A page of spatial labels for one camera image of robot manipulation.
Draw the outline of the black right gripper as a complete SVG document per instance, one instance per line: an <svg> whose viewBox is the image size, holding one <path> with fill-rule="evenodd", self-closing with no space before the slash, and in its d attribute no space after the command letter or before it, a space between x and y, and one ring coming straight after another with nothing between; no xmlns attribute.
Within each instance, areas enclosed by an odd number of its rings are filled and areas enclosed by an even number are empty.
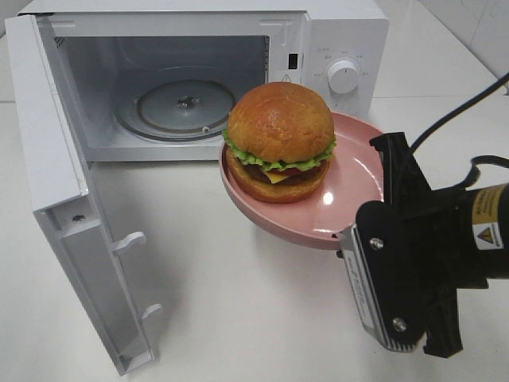
<svg viewBox="0 0 509 382"><path fill-rule="evenodd" d="M384 289L385 318L425 318L424 353L463 349L457 291L485 289L508 277L508 186L432 190L402 132L369 141L383 167L383 201L368 204L387 223L396 273Z"/></svg>

